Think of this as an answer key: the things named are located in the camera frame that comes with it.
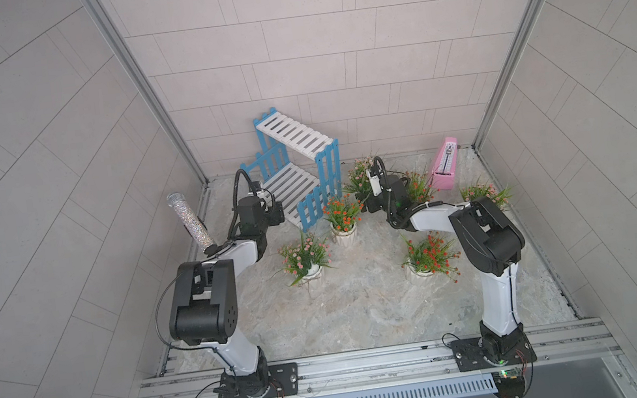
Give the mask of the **red flower pot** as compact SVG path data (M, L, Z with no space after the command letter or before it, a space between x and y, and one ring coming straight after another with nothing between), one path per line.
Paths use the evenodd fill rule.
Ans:
M406 171L403 178L406 180L407 195L413 205L424 204L434 198L435 189L424 174Z
M324 207L324 216L330 223L333 240L346 248L355 244L358 223L361 221L362 204L354 196L332 195Z
M437 232L429 232L426 238L414 241L403 238L406 245L406 256L402 267L405 274L414 279L426 279L432 276L447 277L454 284L458 283L460 269L457 261L462 253L457 248L454 238L446 239Z

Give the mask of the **blue white wooden rack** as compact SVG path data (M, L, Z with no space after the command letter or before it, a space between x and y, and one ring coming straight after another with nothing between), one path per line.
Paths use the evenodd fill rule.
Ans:
M263 188L283 203L285 220L308 231L324 218L328 199L342 195L339 141L275 108L253 125L262 150L241 169L258 170Z

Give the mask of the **red flower pot front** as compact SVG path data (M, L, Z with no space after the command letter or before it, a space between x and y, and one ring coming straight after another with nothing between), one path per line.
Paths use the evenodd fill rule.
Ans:
M458 283L460 269L457 261L462 253L457 248L454 238L446 239L437 232L429 232L426 238L414 241L403 238L406 245L406 256L402 267L405 274L414 279L426 279L432 276L447 277L454 284Z

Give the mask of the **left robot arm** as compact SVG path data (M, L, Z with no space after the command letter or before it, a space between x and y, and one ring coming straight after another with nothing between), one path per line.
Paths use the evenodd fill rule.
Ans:
M185 196L171 193L168 205L206 256L183 263L167 289L173 292L170 339L176 351L207 351L223 366L220 388L228 398L262 398L272 388L263 349L238 328L237 279L265 255L267 231L285 221L283 204L245 170L234 175L232 220L223 244L214 241Z

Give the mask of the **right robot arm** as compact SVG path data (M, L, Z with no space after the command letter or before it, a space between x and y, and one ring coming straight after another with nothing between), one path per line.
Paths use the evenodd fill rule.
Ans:
M480 273L483 314L481 349L494 366L513 358L535 359L517 309L517 275L526 240L491 198L479 196L467 203L427 201L414 204L407 182L387 174L375 157L367 171L372 196L382 205L393 229L412 232L454 233L469 263Z

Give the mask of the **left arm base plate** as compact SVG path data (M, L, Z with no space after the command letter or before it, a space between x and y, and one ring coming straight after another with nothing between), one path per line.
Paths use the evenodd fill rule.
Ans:
M218 386L213 390L217 398L274 398L277 395L298 394L298 366L296 363L266 366L253 374L232 376L221 375Z

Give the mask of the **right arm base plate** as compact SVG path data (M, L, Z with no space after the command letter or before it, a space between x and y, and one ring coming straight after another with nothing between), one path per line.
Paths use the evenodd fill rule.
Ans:
M459 371L535 363L537 356L523 331L508 336L487 335L480 338L455 340L450 343Z

